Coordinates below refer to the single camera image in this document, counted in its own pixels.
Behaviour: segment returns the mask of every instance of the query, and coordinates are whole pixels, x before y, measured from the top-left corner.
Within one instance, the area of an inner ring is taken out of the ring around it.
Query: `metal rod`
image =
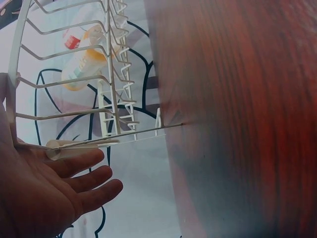
[[[121,136],[134,135],[134,134],[138,134],[138,133],[144,133],[144,132],[154,131],[154,130],[158,130],[158,129],[166,129],[166,128],[171,128],[171,127],[176,127],[176,126],[181,126],[181,125],[183,125],[183,124],[179,123],[179,124],[175,124],[175,125],[162,126],[161,128],[151,128],[151,129],[146,129],[146,130],[139,130],[136,132],[124,133],[124,134],[120,134],[120,135],[113,135],[113,136],[108,136],[106,138],[96,139],[96,140],[92,140],[92,141],[83,141],[83,142],[78,142],[78,143],[72,144],[72,145],[60,146],[60,147],[58,147],[58,149],[62,149],[63,147],[65,148],[65,147],[70,147],[70,146],[84,145],[84,144],[88,144],[90,142],[103,141],[103,140],[108,140],[108,139],[112,139],[112,138],[118,138]]]

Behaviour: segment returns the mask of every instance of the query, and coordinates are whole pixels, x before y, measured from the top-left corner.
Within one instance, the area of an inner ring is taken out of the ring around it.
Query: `wood grain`
[[[317,237],[317,2],[145,4],[183,237]]]

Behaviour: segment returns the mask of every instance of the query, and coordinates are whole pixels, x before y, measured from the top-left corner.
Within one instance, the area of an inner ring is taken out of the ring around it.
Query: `black curved line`
[[[127,21],[127,23],[131,26],[134,26],[135,28],[137,28],[138,30],[142,31],[147,37],[149,37],[149,33],[147,33],[145,30],[143,30],[143,28],[141,28],[140,26],[138,26],[137,24],[132,23],[131,21]]]
[[[72,140],[76,140],[78,136],[80,136],[80,135],[75,136]]]
[[[153,61],[151,61],[151,63],[148,65],[147,71],[145,72],[145,75],[144,75],[143,88],[142,88],[142,108],[143,109],[146,108],[145,99],[146,99],[146,93],[147,93],[147,84],[148,84],[149,74],[150,74],[152,66],[153,66]]]
[[[111,120],[109,122],[108,126],[108,131],[111,133],[112,132],[112,126],[113,126],[113,121]],[[108,160],[108,165],[110,166],[110,156],[111,156],[111,146],[107,147],[107,160]]]
[[[36,81],[36,85],[39,84],[39,81],[40,81],[40,74],[38,75],[38,79]],[[34,93],[34,116],[36,117],[38,112],[38,107],[37,107],[37,98],[38,98],[38,89],[36,88],[35,89],[35,93]],[[37,120],[34,120],[34,123],[35,123],[35,130],[36,130],[36,135],[37,135],[37,138],[38,138],[38,142],[39,142],[39,145],[42,145],[41,143],[41,137],[40,137],[40,131],[39,131],[39,126],[38,126],[38,121]]]
[[[133,54],[135,54],[137,57],[139,57],[145,64],[145,68],[149,66],[148,61],[141,55],[139,52],[135,51],[134,49],[129,49],[129,51]]]
[[[44,82],[44,77],[43,77],[43,75],[42,75],[42,72],[40,72],[40,74],[41,74],[42,83],[45,84],[45,82]],[[44,90],[45,90],[46,94],[48,95],[50,101],[53,103],[54,107],[59,111],[59,113],[62,113],[61,110],[60,110],[60,109],[58,108],[58,106],[56,105],[56,103],[54,102],[54,100],[53,100],[53,98],[52,98],[52,96],[51,96],[49,90],[48,90],[47,88],[44,88]]]
[[[62,233],[60,233],[59,235],[57,235],[56,238],[63,238],[63,235],[64,235],[65,231],[66,231],[67,229],[69,229],[69,228],[74,228],[74,226],[73,226],[73,225],[70,225],[70,227],[66,228]]]
[[[95,238],[98,238],[98,233],[104,228],[105,223],[106,223],[106,211],[104,209],[104,207],[101,207],[102,211],[103,211],[103,220],[101,221],[101,224],[99,226],[99,228],[95,231]]]

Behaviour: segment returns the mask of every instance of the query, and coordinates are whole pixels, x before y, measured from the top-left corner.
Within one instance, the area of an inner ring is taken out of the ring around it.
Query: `finger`
[[[122,182],[120,180],[113,179],[97,189],[79,193],[84,213],[94,211],[105,203],[113,200],[122,191],[122,189]]]
[[[75,178],[66,178],[64,181],[68,183],[75,192],[89,191],[110,179],[112,170],[109,166],[101,166],[91,173],[78,176]]]
[[[69,178],[96,165],[104,159],[100,149],[91,150],[80,156],[45,162],[62,179]]]

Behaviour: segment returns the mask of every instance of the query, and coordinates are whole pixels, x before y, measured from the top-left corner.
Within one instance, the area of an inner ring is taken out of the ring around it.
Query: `reddish-brown wood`
[[[145,3],[183,237],[317,237],[317,2]]]

